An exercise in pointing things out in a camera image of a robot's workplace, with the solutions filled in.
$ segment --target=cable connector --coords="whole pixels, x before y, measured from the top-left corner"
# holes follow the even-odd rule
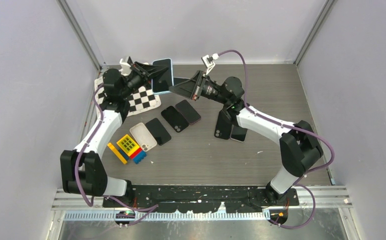
[[[217,60],[218,58],[219,58],[218,53],[214,53],[211,56],[206,55],[206,56],[202,57],[202,62],[206,66],[205,76],[207,76],[212,71],[212,69],[215,67],[214,60]]]

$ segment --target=chessboard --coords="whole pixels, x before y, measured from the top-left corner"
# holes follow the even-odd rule
[[[94,90],[98,89],[98,86],[103,83],[103,78],[99,77],[94,80]],[[99,89],[96,96],[96,101],[101,104],[105,97],[103,88]],[[129,102],[128,116],[141,114],[149,110],[155,109],[161,105],[161,99],[158,95],[154,95],[152,90],[147,90],[144,86],[140,87],[137,91],[127,97]],[[96,114],[99,116],[99,110],[96,109]]]

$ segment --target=black smartphone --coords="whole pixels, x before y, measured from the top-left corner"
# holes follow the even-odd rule
[[[160,114],[177,133],[181,133],[189,126],[189,122],[173,106],[167,107]]]
[[[170,86],[174,85],[173,61],[171,58],[165,58],[153,61],[152,65],[165,66],[168,68],[159,78],[152,79],[152,92],[156,95],[169,93]]]
[[[199,113],[190,105],[187,100],[182,100],[175,105],[175,108],[181,113],[181,115],[187,120],[188,124],[195,124],[201,119]]]
[[[222,111],[218,113],[218,119],[216,120],[215,132],[213,135],[219,139],[228,140],[232,132],[232,123],[228,121]]]
[[[162,125],[159,119],[154,118],[148,121],[145,125],[159,146],[162,146],[171,140],[170,133],[165,129],[164,125]]]
[[[174,77],[174,86],[177,84],[184,83],[185,81],[189,80],[188,77]]]
[[[233,125],[233,129],[231,130],[230,138],[235,140],[235,141],[243,143],[246,139],[247,133],[248,133],[248,130],[246,128]]]

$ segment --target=yellow block with holes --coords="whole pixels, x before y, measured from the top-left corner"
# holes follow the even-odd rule
[[[135,153],[140,146],[134,141],[128,134],[123,136],[116,144],[127,154],[128,157],[131,157],[133,153]]]
[[[119,158],[119,160],[121,160],[123,164],[127,164],[127,160],[121,155],[121,153],[112,143],[108,143],[107,146]]]

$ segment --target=wall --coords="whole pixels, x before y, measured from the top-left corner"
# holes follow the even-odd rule
[[[386,0],[338,1],[299,72],[331,169],[368,239],[386,239]]]
[[[123,56],[202,64],[239,50],[248,63],[293,63],[324,0],[68,0],[101,62]],[[219,63],[239,63],[235,54]]]
[[[44,239],[95,75],[56,1],[0,1],[0,239]]]

